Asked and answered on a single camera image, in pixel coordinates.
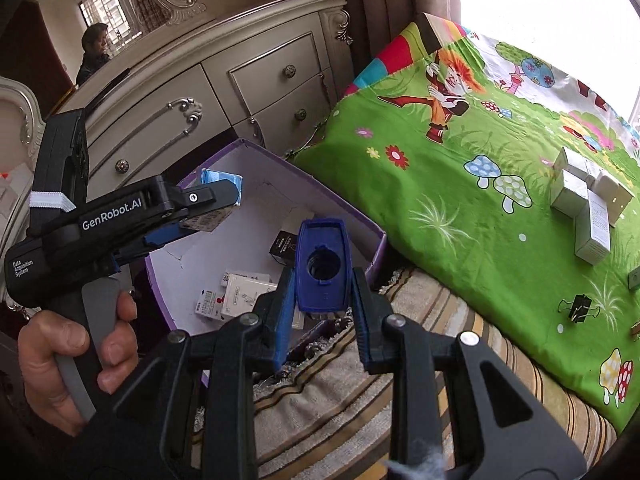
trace white strap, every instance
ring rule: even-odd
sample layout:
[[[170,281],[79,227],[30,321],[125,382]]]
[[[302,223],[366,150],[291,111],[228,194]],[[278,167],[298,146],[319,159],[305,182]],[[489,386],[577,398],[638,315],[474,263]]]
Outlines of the white strap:
[[[64,193],[52,191],[31,191],[29,207],[62,209],[65,213],[76,208],[74,203],[71,202]]]

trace purple box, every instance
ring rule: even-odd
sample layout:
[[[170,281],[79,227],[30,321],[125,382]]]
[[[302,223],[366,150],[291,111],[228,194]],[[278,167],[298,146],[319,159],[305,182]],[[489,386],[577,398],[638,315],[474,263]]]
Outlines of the purple box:
[[[296,206],[319,217],[344,220],[356,249],[353,265],[365,268],[369,283],[375,279],[386,245],[385,232],[313,177],[244,139],[217,152],[180,186],[198,184],[205,168],[241,175],[242,202],[213,232],[177,240],[146,258],[149,282],[169,329],[196,335],[222,325],[194,309],[201,290],[224,292],[221,281],[226,270],[261,272],[276,283],[283,267],[269,250],[282,221]],[[293,332],[292,339],[303,335]]]

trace grip handle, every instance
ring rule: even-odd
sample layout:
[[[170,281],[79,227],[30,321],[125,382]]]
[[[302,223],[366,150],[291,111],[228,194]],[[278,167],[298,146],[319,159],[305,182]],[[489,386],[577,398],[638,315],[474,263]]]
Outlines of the grip handle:
[[[90,336],[89,349],[78,357],[56,355],[56,363],[66,388],[84,420],[90,420],[110,396],[98,387],[98,374],[104,364],[97,349],[116,323],[116,305],[120,282],[99,278],[75,290],[53,298],[44,308],[81,324]]]

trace black box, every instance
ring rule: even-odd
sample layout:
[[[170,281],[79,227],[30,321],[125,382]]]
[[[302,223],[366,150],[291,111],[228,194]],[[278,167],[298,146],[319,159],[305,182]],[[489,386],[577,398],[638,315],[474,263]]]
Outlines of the black box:
[[[273,256],[279,264],[290,267],[296,265],[296,245],[298,244],[298,235],[280,231],[276,236],[269,254]]]

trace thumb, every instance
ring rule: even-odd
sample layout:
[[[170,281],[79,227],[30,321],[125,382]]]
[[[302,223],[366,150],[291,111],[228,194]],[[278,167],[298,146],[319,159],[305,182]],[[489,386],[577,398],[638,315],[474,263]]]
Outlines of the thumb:
[[[89,346],[84,327],[50,310],[37,313],[18,336],[18,360],[24,377],[41,396],[53,403],[68,392],[62,381],[54,354],[76,357]]]

